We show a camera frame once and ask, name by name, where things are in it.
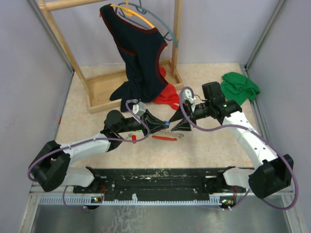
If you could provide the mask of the metal key holder red handle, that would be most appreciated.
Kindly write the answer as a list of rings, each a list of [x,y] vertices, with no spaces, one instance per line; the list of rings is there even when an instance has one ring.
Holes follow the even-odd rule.
[[[172,131],[161,130],[151,134],[151,138],[163,141],[177,141],[184,138],[183,133],[176,133]]]

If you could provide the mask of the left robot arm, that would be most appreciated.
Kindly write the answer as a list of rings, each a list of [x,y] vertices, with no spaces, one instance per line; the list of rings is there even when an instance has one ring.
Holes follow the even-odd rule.
[[[169,124],[153,116],[148,110],[142,116],[124,117],[111,110],[104,121],[104,129],[85,140],[58,144],[47,142],[28,168],[28,178],[38,182],[45,192],[60,186],[74,186],[83,192],[96,192],[101,187],[101,176],[91,167],[76,168],[72,164],[99,153],[116,149],[126,141],[121,133],[141,130],[144,136],[165,130]]]

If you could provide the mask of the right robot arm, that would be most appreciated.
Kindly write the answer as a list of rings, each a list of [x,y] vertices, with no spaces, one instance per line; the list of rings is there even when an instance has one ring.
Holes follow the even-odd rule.
[[[291,185],[294,161],[290,155],[282,157],[264,142],[250,124],[242,108],[234,100],[226,100],[218,82],[202,85],[205,99],[196,103],[193,90],[185,87],[179,94],[180,106],[171,121],[180,122],[173,131],[191,131],[199,128],[197,120],[216,119],[220,126],[214,130],[228,129],[236,138],[253,164],[252,169],[226,168],[217,180],[218,188],[228,192],[234,186],[250,189],[256,197],[264,199]]]

